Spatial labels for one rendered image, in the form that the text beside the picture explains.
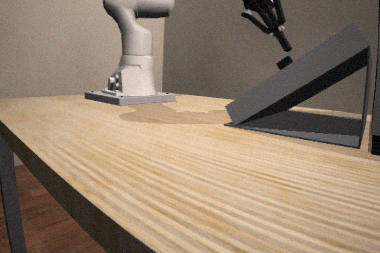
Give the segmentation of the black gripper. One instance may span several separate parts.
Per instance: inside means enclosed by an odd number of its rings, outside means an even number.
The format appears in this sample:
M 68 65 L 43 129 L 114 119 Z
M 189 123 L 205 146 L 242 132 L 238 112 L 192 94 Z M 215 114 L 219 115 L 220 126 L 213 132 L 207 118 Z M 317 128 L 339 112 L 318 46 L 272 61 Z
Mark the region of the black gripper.
M 283 31 L 284 31 L 283 23 L 285 23 L 285 17 L 284 17 L 280 0 L 273 0 L 278 19 L 276 18 L 273 10 L 271 9 L 269 0 L 243 0 L 243 2 L 244 2 L 245 10 L 244 10 L 244 13 L 241 14 L 242 17 L 249 19 L 264 33 L 270 34 L 271 36 L 276 37 L 284 51 L 289 52 L 290 50 L 292 50 L 291 45 L 289 44 L 288 40 L 283 34 Z M 263 8 L 265 9 L 267 14 L 263 10 Z M 265 27 L 255 17 L 251 16 L 251 12 L 249 10 L 257 12 L 268 28 Z

